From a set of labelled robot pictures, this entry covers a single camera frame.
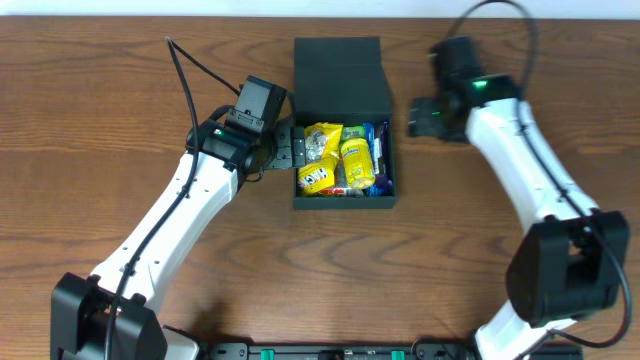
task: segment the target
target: wooden surface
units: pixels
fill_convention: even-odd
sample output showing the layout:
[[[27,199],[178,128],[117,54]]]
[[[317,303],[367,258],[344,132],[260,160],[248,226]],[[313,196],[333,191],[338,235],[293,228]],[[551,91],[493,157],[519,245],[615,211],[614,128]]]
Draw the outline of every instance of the wooden surface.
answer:
[[[161,322],[208,340],[403,343],[463,338],[486,323],[506,300],[504,273],[522,238],[516,214],[477,150],[405,135],[410,100],[435,90],[425,53],[450,23],[2,18],[0,358],[46,358],[56,282],[68,271],[88,275],[173,174],[190,120],[165,35],[231,83],[254,74],[288,88],[294,37],[381,36],[400,200],[389,211],[294,212],[291,173],[267,173],[204,231]],[[629,220],[626,270],[640,298],[640,23],[540,27],[529,92],[536,119],[581,187]],[[473,21],[464,30],[480,41],[489,71],[519,73],[521,22]],[[200,119],[234,103],[183,66]],[[604,339],[621,307],[572,331]],[[640,357],[640,329],[586,353]]]

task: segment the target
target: green clip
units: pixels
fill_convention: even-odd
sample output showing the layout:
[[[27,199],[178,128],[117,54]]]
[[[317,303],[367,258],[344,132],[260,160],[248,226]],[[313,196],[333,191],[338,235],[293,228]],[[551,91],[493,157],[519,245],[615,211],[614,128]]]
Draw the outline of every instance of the green clip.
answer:
[[[404,360],[404,351],[401,351],[401,350],[392,351],[391,360]]]
[[[275,352],[273,350],[262,350],[260,352],[260,360],[273,360],[275,358]]]

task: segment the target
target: open box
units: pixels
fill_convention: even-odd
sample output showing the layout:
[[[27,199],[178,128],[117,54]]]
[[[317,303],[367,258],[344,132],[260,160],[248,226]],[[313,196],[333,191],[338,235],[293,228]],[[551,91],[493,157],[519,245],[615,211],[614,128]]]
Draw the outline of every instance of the open box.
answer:
[[[296,125],[318,122],[357,126],[389,122],[389,171],[392,194],[381,197],[302,196],[295,171],[293,208],[391,209],[397,197],[393,150],[393,107],[381,63],[380,38],[296,38],[294,45]]]

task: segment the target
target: yellow bottle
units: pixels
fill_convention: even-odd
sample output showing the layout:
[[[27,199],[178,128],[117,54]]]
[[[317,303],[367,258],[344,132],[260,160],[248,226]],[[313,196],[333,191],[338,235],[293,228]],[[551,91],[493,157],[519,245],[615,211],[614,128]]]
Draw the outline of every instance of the yellow bottle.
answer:
[[[366,189],[373,185],[375,174],[369,144],[365,139],[347,140],[340,147],[340,155],[347,173],[347,183],[352,189]]]

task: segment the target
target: white backdrop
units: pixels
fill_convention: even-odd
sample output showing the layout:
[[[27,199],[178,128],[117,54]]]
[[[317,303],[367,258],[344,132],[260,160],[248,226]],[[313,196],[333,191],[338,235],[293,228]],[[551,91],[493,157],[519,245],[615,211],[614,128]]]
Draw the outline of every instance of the white backdrop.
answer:
[[[456,17],[478,0],[0,0],[3,15]],[[521,0],[537,18],[640,19],[640,0]],[[506,5],[475,16],[514,17]]]

